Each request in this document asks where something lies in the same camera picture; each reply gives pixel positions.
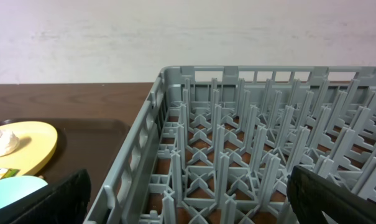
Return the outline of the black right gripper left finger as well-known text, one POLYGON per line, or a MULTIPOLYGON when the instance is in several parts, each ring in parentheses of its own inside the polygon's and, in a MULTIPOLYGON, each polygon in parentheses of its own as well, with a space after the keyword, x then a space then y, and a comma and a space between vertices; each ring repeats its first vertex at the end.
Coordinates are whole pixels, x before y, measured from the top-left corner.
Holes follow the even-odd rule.
POLYGON ((80 169, 1 208, 0 223, 82 224, 90 197, 88 171, 80 169))

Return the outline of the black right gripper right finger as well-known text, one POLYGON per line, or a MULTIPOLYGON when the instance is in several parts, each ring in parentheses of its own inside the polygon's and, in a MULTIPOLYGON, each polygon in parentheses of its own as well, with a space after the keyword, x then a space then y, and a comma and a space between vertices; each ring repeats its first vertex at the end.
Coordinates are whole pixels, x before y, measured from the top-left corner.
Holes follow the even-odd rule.
POLYGON ((376 205, 318 176, 294 166, 287 198, 299 223, 326 223, 327 214, 339 224, 376 224, 376 205))

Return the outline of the yellow plate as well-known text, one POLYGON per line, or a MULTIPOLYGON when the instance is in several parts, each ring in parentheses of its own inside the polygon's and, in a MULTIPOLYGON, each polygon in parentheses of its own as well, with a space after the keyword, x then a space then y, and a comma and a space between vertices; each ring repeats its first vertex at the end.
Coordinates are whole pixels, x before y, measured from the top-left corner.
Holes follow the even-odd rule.
POLYGON ((18 175, 37 174, 56 150, 58 133, 48 123, 21 121, 0 125, 0 129, 11 130, 19 138, 13 153, 0 157, 0 168, 17 169, 18 175))

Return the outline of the white napkin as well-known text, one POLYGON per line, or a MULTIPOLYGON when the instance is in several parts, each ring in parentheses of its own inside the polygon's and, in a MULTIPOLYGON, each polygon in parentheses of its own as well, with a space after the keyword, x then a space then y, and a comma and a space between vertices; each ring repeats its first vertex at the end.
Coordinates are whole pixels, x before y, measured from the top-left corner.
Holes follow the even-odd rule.
POLYGON ((0 157, 13 153, 19 146, 19 138, 10 130, 0 129, 0 157))

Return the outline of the brown serving tray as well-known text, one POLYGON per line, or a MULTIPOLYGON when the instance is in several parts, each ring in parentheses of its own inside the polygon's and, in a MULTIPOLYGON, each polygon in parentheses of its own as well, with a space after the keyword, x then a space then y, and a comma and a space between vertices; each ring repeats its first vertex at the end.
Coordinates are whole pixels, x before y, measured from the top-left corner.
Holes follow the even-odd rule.
POLYGON ((55 153, 38 171, 48 184, 86 169, 91 181, 91 208, 113 164, 129 126, 116 119, 34 118, 52 125, 58 134, 55 153))

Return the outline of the grey dishwasher rack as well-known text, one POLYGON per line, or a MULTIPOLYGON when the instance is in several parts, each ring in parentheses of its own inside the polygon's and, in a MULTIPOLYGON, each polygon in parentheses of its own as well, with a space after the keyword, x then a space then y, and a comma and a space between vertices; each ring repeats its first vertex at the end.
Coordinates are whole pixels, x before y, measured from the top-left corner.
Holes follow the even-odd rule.
POLYGON ((85 222, 294 223, 296 166, 376 206, 376 67, 166 67, 85 222))

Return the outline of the light blue bowl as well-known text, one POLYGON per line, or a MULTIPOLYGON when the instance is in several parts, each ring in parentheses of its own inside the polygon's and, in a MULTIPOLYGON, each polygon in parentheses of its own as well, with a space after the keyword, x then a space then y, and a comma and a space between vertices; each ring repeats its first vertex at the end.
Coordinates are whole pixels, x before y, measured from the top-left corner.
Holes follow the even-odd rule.
POLYGON ((16 176, 0 180, 0 209, 47 186, 48 183, 36 176, 16 176))

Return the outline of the colourful snack wrapper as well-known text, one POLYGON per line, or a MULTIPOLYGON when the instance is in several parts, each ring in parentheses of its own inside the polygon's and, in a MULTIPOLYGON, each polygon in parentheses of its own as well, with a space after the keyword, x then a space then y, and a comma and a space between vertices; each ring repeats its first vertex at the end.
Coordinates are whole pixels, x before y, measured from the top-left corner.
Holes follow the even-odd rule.
POLYGON ((8 169, 0 167, 0 180, 8 177, 14 177, 19 173, 19 169, 8 169))

